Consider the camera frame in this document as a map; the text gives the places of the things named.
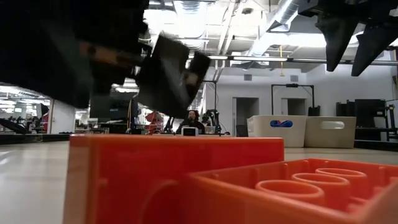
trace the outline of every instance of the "person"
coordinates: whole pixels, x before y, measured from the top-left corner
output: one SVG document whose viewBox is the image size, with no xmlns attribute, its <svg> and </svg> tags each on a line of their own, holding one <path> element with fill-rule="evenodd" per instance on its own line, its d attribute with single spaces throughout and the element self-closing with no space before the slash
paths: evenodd
<svg viewBox="0 0 398 224">
<path fill-rule="evenodd" d="M 199 134 L 205 134 L 205 126 L 199 122 L 199 112 L 196 110 L 188 111 L 188 118 L 185 119 L 178 127 L 176 133 L 181 134 L 183 127 L 194 127 L 198 128 Z"/>
</svg>

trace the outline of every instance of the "orange lego brick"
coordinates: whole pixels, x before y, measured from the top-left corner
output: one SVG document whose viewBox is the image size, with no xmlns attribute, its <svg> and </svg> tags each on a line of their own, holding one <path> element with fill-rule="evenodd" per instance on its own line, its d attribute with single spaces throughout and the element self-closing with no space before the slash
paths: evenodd
<svg viewBox="0 0 398 224">
<path fill-rule="evenodd" d="M 189 174 L 184 224 L 396 224 L 398 166 L 306 159 Z"/>
<path fill-rule="evenodd" d="M 283 160 L 281 138 L 74 135 L 63 224 L 182 224 L 184 175 Z"/>
</svg>

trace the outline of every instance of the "ceiling duct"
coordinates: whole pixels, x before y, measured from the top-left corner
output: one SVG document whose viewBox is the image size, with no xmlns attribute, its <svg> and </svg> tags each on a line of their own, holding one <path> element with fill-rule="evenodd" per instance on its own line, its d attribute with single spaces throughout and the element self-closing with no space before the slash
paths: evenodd
<svg viewBox="0 0 398 224">
<path fill-rule="evenodd" d="M 175 12 L 178 15 L 178 24 L 180 38 L 183 43 L 192 50 L 203 50 L 205 42 L 200 40 L 206 32 L 206 15 L 208 2 L 201 1 L 174 1 Z"/>
<path fill-rule="evenodd" d="M 278 8 L 267 15 L 267 22 L 260 27 L 259 38 L 248 50 L 247 56 L 262 56 L 272 44 L 275 44 L 272 40 L 276 34 L 270 33 L 275 28 L 278 28 L 278 31 L 289 31 L 291 22 L 297 16 L 299 2 L 300 0 L 280 0 Z"/>
</svg>

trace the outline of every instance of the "floor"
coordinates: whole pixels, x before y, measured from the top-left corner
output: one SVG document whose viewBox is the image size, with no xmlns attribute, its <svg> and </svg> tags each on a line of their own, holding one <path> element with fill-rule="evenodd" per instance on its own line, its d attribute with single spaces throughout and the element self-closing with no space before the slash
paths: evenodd
<svg viewBox="0 0 398 224">
<path fill-rule="evenodd" d="M 67 142 L 0 146 L 1 223 L 61 224 L 67 157 Z M 285 150 L 287 160 L 308 157 L 398 165 L 398 152 Z"/>
</svg>

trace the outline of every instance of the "white bin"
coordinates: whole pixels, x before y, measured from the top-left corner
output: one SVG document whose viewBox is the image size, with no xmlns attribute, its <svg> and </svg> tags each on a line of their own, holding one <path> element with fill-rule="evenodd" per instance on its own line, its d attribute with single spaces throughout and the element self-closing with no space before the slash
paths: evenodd
<svg viewBox="0 0 398 224">
<path fill-rule="evenodd" d="M 248 119 L 249 137 L 283 138 L 285 147 L 304 147 L 306 116 L 258 115 Z M 291 121 L 290 128 L 272 127 L 273 121 Z"/>
<path fill-rule="evenodd" d="M 305 147 L 353 148 L 355 117 L 308 117 Z"/>
</svg>

